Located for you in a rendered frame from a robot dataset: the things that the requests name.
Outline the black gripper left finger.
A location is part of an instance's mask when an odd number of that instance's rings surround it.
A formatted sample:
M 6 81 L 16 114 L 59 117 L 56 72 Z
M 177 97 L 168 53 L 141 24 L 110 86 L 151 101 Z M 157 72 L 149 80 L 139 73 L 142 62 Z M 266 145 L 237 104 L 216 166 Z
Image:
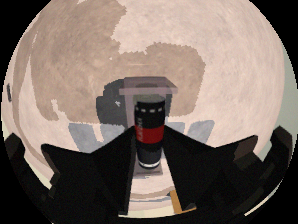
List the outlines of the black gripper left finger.
M 104 147 L 90 153 L 47 143 L 41 144 L 40 149 L 53 172 L 98 186 L 110 204 L 120 212 L 118 214 L 128 216 L 134 161 L 138 151 L 134 125 Z

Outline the black and red cylindrical battery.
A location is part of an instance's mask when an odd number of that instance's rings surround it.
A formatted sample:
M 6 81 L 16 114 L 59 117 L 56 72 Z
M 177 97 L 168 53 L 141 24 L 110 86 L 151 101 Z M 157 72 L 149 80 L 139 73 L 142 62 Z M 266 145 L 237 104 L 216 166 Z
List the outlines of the black and red cylindrical battery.
M 166 115 L 166 99 L 164 96 L 161 99 L 162 101 L 140 100 L 134 105 L 138 164 L 144 169 L 156 169 L 160 165 Z

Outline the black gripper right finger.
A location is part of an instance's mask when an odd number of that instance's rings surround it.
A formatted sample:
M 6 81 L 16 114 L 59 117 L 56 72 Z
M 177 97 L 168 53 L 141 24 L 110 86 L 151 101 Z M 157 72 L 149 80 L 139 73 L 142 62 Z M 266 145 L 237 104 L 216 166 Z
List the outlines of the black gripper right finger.
M 190 139 L 165 124 L 161 147 L 168 160 L 166 164 L 170 169 L 182 212 L 196 208 L 196 201 L 213 183 L 223 165 L 254 152 L 257 141 L 258 135 L 251 135 L 214 148 L 194 140 L 193 137 Z

